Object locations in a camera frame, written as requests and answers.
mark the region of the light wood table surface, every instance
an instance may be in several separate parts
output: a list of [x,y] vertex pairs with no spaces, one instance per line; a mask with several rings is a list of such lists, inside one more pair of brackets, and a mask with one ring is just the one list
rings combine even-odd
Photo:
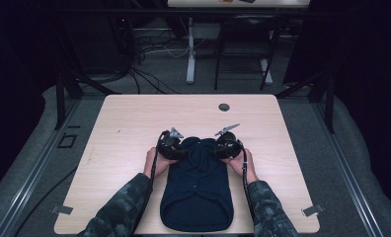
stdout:
[[169,7],[191,7],[191,8],[307,8],[310,0],[256,0],[247,3],[239,0],[227,2],[223,0],[168,0]]
[[[230,110],[221,111],[222,103]],[[259,178],[271,185],[297,231],[318,231],[317,217],[301,211],[312,202],[275,96],[114,95],[104,101],[63,204],[73,210],[70,215],[59,213],[55,232],[82,231],[117,190],[143,171],[146,152],[162,131],[174,127],[185,138],[214,138],[235,123],[240,125],[232,132],[253,153]],[[160,218],[167,175],[168,170],[156,178],[135,234],[183,233],[169,229]],[[228,175],[234,218],[228,229],[214,233],[252,233],[242,179],[230,167]]]

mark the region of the hand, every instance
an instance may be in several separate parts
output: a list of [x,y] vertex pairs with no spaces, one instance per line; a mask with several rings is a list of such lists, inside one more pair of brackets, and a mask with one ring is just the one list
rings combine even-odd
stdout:
[[[149,179],[150,179],[150,174],[152,172],[152,164],[153,164],[153,159],[155,158],[155,153],[156,153],[156,148],[152,147],[150,148],[150,150],[147,151],[146,154],[146,163],[144,164],[143,174],[145,174]],[[165,159],[165,157],[158,152],[158,158],[156,160],[155,177],[162,174],[168,168],[168,166],[177,162],[178,161],[176,160]]]
[[[254,160],[252,158],[252,153],[249,149],[245,149],[245,152],[247,153],[247,183],[248,185],[251,184],[254,181],[258,181],[257,174],[255,173],[255,167],[254,167]],[[224,163],[229,164],[232,169],[235,171],[236,174],[242,177],[243,175],[243,167],[244,167],[244,151],[241,150],[239,155],[235,157],[234,159],[227,158],[222,159]]]

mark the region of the person's right hand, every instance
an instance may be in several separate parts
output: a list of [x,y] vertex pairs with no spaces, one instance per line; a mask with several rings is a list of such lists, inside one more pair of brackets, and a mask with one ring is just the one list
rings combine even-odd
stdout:
[[[252,158],[252,153],[249,149],[245,149],[245,152],[247,153],[247,183],[248,185],[251,184],[254,181],[258,181],[257,174],[255,173],[255,166],[254,166],[254,160]],[[224,163],[229,164],[232,169],[235,171],[236,174],[242,177],[243,175],[243,167],[244,167],[244,151],[241,150],[239,155],[232,158],[222,159]]]

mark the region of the gray carpet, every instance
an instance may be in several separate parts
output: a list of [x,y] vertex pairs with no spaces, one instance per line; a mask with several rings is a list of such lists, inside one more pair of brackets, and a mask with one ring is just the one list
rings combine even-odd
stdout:
[[[259,90],[261,83],[259,80],[223,80],[219,82],[219,89],[214,91],[213,46],[214,42],[206,43],[206,41],[199,45],[196,52],[195,83],[192,85],[186,83],[187,54],[182,57],[171,56],[165,51],[146,54],[141,65],[136,64],[134,67],[155,75],[157,79],[150,76],[147,76],[146,79],[137,77],[140,93],[160,93],[147,80],[156,86],[158,85],[157,80],[162,80],[169,88],[182,94],[276,94],[283,90],[282,78],[293,48],[293,42],[290,40],[283,39],[279,42],[271,70],[274,84],[264,91]],[[174,45],[174,47],[182,48],[180,44]],[[174,54],[178,55],[182,52],[174,51]],[[101,76],[94,78],[96,80],[102,79]],[[123,94],[137,93],[136,82],[130,75],[104,85]],[[61,181],[81,159],[104,99],[104,95],[94,88],[86,84],[81,84],[81,86],[85,97],[78,103],[67,98],[68,104],[70,103],[77,109],[64,129],[60,131],[62,134],[76,136],[74,145],[71,148],[57,148],[60,139],[57,140],[55,147],[51,149],[49,154],[49,162],[28,198],[29,201],[22,208],[20,216],[16,217],[15,225],[10,226],[12,229],[10,236],[14,236],[17,228],[20,227],[39,200]],[[159,84],[159,87],[162,91],[174,93],[162,84]],[[293,97],[279,100],[279,104],[312,201],[321,203],[326,208],[319,215],[321,229],[315,234],[304,236],[367,236],[367,231],[340,173],[334,149],[325,135],[325,129],[319,122],[321,118],[313,110],[313,105],[305,100],[304,95],[308,90],[302,90]],[[46,109],[40,123],[0,184],[0,223],[21,184],[24,183],[48,141],[54,135],[55,89],[50,88],[43,95],[46,98]],[[384,235],[391,236],[391,202],[380,191],[377,181],[372,176],[365,143],[350,118],[348,110],[339,100],[336,100],[334,110],[334,128],[375,219]],[[57,236],[53,231],[56,214],[49,210],[54,205],[63,203],[72,178],[73,175],[58,185],[44,199],[24,224],[19,236]]]

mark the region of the person's left hand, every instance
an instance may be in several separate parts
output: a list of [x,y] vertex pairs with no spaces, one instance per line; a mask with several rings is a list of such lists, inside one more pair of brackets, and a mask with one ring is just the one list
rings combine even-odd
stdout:
[[[147,151],[146,154],[146,163],[144,164],[143,174],[146,175],[149,179],[150,179],[150,173],[152,172],[152,164],[153,164],[153,159],[155,158],[155,153],[156,153],[156,148],[152,147],[150,148],[150,150]],[[155,178],[158,175],[162,174],[168,168],[168,166],[177,162],[178,162],[177,160],[165,159],[165,157],[158,152],[158,158],[156,160]]]

